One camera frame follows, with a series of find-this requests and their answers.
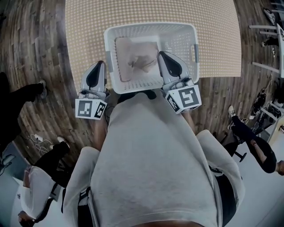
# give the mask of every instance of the white plastic basket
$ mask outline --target white plastic basket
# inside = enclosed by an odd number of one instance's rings
[[[118,94],[157,89],[163,86],[158,64],[149,72],[135,73],[128,82],[120,80],[116,57],[115,39],[129,37],[133,42],[156,42],[159,51],[170,52],[181,58],[188,66],[194,83],[199,79],[198,41],[196,29],[187,23],[135,23],[110,27],[104,32],[106,62],[111,84]]]

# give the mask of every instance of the black shirt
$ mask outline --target black shirt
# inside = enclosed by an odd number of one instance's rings
[[[260,149],[263,151],[264,155],[267,157],[264,163],[260,160],[260,158],[257,155],[257,152],[255,148],[247,142],[248,148],[251,152],[251,154],[255,157],[260,167],[266,172],[266,173],[273,173],[276,169],[276,163],[277,159],[275,157],[274,152],[272,151],[271,147],[269,146],[268,142],[266,142],[264,139],[260,137],[255,137],[254,140],[256,141],[257,145],[260,147]]]

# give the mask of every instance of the white table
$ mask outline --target white table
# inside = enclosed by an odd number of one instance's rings
[[[267,70],[271,70],[273,72],[276,72],[280,74],[281,78],[284,78],[284,30],[280,27],[279,24],[276,26],[264,26],[264,25],[250,25],[249,28],[258,28],[258,29],[269,29],[269,30],[277,30],[277,33],[274,32],[266,32],[266,31],[260,31],[260,34],[267,34],[267,35],[276,35],[278,36],[279,41],[279,51],[280,51],[280,62],[279,62],[279,69],[270,67],[268,65],[259,64],[256,62],[252,62],[253,65],[262,67]]]

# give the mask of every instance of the white marker cube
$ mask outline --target white marker cube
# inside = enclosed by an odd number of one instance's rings
[[[166,100],[176,114],[190,111],[201,106],[198,85],[169,90],[166,95]]]
[[[76,117],[100,120],[107,107],[107,103],[100,99],[75,99]]]

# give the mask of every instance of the yellow gingham tablecloth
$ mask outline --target yellow gingham tablecloth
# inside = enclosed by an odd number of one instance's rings
[[[191,23],[199,42],[200,77],[241,76],[241,37],[233,0],[66,0],[66,36],[77,92],[83,73],[106,62],[104,31],[145,22]],[[111,88],[108,74],[108,88]]]

